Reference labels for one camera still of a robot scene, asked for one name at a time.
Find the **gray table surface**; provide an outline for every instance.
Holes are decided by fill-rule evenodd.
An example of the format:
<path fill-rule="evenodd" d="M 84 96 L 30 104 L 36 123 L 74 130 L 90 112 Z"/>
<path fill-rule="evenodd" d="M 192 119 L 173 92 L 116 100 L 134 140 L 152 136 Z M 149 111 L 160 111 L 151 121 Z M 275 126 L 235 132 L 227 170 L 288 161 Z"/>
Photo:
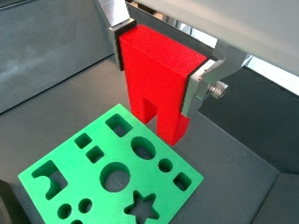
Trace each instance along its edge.
<path fill-rule="evenodd" d="M 117 103 L 129 109 L 125 76 L 109 57 L 0 115 L 0 179 L 32 223 L 42 220 L 17 174 Z M 197 112 L 172 149 L 204 181 L 171 223 L 251 223 L 277 170 Z"/>

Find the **circular hole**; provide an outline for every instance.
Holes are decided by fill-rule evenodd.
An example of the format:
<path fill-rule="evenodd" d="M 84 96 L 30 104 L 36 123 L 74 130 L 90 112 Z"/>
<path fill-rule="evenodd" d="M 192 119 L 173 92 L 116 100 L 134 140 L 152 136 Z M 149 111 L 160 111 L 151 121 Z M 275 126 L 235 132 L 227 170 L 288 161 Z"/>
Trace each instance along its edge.
<path fill-rule="evenodd" d="M 78 203 L 78 210 L 81 213 L 86 213 L 92 207 L 92 202 L 89 199 L 82 199 Z"/>
<path fill-rule="evenodd" d="M 159 169 L 161 172 L 169 172 L 173 168 L 173 163 L 169 159 L 164 158 L 159 162 Z"/>
<path fill-rule="evenodd" d="M 74 220 L 70 224 L 82 224 L 80 220 Z"/>
<path fill-rule="evenodd" d="M 64 220 L 70 216 L 70 205 L 62 204 L 57 212 L 58 217 Z"/>
<path fill-rule="evenodd" d="M 144 137 L 134 137 L 130 142 L 130 147 L 140 158 L 145 160 L 155 158 L 155 146 Z"/>
<path fill-rule="evenodd" d="M 129 170 L 126 166 L 118 162 L 108 164 L 101 170 L 98 180 L 108 192 L 117 193 L 122 191 L 129 182 Z"/>

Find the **bolt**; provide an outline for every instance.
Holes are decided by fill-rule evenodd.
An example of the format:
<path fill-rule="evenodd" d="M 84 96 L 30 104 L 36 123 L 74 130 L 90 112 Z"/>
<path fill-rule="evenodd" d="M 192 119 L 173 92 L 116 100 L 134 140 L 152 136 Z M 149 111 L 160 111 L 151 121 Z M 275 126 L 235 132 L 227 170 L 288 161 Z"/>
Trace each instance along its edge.
<path fill-rule="evenodd" d="M 221 81 L 217 81 L 215 84 L 209 85 L 209 94 L 215 99 L 219 99 L 224 94 L 228 85 Z"/>

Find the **red block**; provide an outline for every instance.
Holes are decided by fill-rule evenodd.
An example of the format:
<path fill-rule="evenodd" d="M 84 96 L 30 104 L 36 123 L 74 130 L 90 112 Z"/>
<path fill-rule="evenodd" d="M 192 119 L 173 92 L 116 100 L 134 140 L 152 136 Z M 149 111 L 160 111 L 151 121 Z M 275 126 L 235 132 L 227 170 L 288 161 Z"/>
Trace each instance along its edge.
<path fill-rule="evenodd" d="M 205 57 L 144 25 L 120 36 L 120 47 L 132 113 L 142 123 L 157 115 L 156 134 L 173 145 L 189 122 L 181 115 L 188 75 Z"/>

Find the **green shape sorter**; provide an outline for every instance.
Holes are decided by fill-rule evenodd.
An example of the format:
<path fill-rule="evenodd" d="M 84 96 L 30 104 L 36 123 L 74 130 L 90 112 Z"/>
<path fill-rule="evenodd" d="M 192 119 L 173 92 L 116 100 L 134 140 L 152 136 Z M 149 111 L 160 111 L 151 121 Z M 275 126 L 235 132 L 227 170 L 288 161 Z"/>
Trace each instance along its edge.
<path fill-rule="evenodd" d="M 128 177 L 126 185 L 118 186 L 124 189 L 106 186 L 114 171 Z M 64 186 L 53 176 L 57 172 Z M 145 219 L 145 224 L 164 224 L 203 177 L 117 104 L 20 173 L 18 179 L 46 224 L 136 224 L 129 214 L 136 195 L 153 199 L 155 217 Z"/>

